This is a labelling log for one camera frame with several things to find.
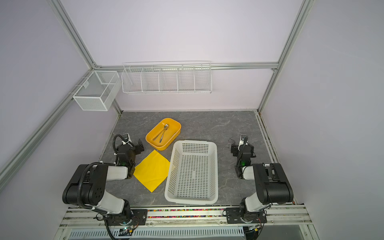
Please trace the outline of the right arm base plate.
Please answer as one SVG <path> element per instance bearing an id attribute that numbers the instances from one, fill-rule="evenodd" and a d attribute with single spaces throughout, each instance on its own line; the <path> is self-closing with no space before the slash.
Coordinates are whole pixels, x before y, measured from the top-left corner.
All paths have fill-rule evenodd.
<path id="1" fill-rule="evenodd" d="M 228 224 L 264 224 L 267 222 L 267 214 L 262 212 L 247 212 L 240 207 L 226 208 L 223 214 Z"/>

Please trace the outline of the yellow paper napkin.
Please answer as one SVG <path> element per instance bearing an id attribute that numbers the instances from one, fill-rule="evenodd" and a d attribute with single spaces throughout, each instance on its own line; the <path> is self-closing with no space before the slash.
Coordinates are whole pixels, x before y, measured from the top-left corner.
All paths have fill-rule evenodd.
<path id="1" fill-rule="evenodd" d="M 135 178 L 151 193 L 168 177 L 170 162 L 153 150 L 136 166 Z"/>

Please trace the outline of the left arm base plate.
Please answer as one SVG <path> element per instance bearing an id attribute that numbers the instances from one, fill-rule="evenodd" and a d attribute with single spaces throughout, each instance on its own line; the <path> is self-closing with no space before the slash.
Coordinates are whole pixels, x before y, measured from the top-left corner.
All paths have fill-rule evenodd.
<path id="1" fill-rule="evenodd" d="M 106 217 L 108 226 L 144 226 L 148 216 L 148 209 L 131 210 L 130 219 L 123 215 L 109 215 Z"/>

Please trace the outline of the white perforated plastic basket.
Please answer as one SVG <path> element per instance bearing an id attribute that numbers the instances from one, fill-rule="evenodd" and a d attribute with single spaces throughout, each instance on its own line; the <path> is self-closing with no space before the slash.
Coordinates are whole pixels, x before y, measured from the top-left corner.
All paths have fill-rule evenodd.
<path id="1" fill-rule="evenodd" d="M 213 205 L 219 198 L 217 145 L 177 141 L 173 146 L 165 198 L 182 205 Z"/>

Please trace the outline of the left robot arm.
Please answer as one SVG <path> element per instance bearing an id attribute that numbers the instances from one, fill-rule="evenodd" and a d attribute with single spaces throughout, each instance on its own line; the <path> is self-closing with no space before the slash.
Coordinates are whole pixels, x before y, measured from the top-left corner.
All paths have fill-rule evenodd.
<path id="1" fill-rule="evenodd" d="M 62 200 L 64 204 L 96 212 L 96 219 L 104 221 L 107 226 L 131 226 L 134 229 L 143 222 L 143 217 L 131 210 L 129 201 L 108 193 L 106 184 L 134 176 L 136 156 L 145 150 L 144 145 L 141 140 L 134 144 L 130 135 L 124 134 L 115 135 L 112 146 L 115 161 L 79 165 L 63 192 Z"/>

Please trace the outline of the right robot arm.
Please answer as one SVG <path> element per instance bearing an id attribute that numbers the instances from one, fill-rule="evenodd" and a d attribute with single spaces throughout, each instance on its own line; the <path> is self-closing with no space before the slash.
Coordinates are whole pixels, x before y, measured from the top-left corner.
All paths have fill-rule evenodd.
<path id="1" fill-rule="evenodd" d="M 252 180 L 256 187 L 255 193 L 242 199 L 237 219 L 247 224 L 261 223 L 267 208 L 294 201 L 293 189 L 281 164 L 252 163 L 251 159 L 256 154 L 247 135 L 241 135 L 239 143 L 231 145 L 231 153 L 237 158 L 235 171 L 238 179 Z"/>

